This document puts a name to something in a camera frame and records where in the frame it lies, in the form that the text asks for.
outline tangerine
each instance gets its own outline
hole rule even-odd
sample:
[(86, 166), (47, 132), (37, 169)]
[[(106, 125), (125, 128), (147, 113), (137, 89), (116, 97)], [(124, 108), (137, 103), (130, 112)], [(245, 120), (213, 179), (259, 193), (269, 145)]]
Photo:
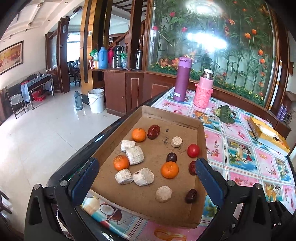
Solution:
[(132, 138), (136, 142), (142, 142), (146, 139), (146, 131), (142, 128), (136, 128), (131, 134)]
[(179, 173), (178, 164), (173, 161), (168, 161), (163, 164), (160, 172), (165, 178), (168, 178), (168, 179), (175, 178)]
[(113, 165), (117, 171), (121, 171), (129, 167), (129, 160), (126, 156), (118, 155), (114, 158)]

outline bucket handle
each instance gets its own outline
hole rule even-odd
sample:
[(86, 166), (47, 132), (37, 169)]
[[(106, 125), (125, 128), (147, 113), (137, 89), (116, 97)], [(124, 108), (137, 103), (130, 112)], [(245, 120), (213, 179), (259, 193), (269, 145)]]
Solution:
[[(94, 100), (94, 102), (96, 102), (96, 100), (97, 100), (98, 98), (99, 98), (99, 97), (97, 97), (97, 98)], [(92, 102), (92, 103), (89, 102), (89, 105), (92, 105), (94, 102)]]

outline white bucket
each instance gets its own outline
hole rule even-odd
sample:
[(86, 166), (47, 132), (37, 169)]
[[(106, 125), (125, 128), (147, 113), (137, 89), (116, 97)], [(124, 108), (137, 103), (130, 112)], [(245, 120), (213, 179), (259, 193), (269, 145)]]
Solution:
[(91, 112), (97, 114), (105, 110), (104, 95), (105, 91), (103, 89), (93, 89), (88, 92)]

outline yellow box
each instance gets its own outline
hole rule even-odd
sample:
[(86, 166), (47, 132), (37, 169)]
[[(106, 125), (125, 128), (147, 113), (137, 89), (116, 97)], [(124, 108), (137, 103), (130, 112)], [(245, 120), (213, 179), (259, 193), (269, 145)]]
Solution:
[(287, 156), (289, 154), (290, 148), (286, 142), (286, 139), (283, 138), (277, 131), (254, 117), (250, 117), (249, 125), (258, 142), (283, 154), (284, 156)]

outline white label sticker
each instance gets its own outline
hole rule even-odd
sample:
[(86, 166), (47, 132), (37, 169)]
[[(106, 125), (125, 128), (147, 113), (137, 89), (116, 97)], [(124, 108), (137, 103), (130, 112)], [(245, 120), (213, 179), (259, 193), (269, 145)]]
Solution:
[(176, 93), (175, 91), (174, 91), (174, 95), (175, 95), (175, 96), (178, 96), (178, 97), (181, 96), (179, 93)]

